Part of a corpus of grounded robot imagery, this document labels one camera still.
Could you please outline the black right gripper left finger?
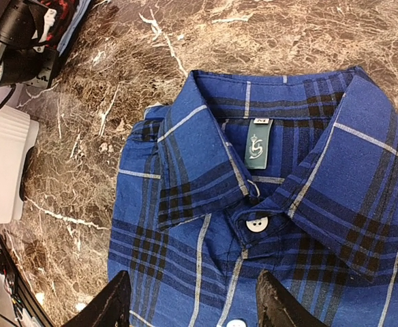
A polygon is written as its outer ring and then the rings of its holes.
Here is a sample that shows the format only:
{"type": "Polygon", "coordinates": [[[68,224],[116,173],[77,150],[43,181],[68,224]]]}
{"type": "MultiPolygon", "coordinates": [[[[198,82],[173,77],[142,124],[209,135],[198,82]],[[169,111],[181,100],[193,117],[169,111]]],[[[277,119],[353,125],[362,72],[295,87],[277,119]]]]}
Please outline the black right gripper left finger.
{"type": "Polygon", "coordinates": [[[64,327],[129,326],[131,283],[121,270],[103,290],[64,327]]]}

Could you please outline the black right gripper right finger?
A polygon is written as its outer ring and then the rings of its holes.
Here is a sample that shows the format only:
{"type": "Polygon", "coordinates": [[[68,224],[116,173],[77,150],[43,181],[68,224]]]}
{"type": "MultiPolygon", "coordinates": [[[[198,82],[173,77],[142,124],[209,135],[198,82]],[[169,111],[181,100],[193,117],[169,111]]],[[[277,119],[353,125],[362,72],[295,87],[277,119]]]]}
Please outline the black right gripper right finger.
{"type": "Polygon", "coordinates": [[[256,303],[259,326],[326,327],[267,270],[258,276],[256,303]]]}

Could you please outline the blue plaid long sleeve shirt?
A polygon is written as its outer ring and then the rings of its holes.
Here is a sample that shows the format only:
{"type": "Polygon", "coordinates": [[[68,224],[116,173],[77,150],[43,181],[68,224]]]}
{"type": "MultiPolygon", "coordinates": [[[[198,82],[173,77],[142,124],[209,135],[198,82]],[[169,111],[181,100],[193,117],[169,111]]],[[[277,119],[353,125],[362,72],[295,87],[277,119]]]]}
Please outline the blue plaid long sleeve shirt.
{"type": "Polygon", "coordinates": [[[360,67],[192,71],[123,148],[108,276],[132,326],[258,325],[269,271],[327,326],[398,326],[398,113],[360,67]]]}

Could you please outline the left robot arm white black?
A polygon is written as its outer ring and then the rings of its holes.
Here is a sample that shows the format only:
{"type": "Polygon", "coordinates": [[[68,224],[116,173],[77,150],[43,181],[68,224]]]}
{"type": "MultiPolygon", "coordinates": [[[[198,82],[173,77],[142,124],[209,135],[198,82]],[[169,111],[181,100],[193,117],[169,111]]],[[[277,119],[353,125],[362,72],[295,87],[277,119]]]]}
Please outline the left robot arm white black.
{"type": "Polygon", "coordinates": [[[0,110],[18,84],[48,89],[59,53],[48,47],[57,11],[39,1],[0,1],[0,110]]]}

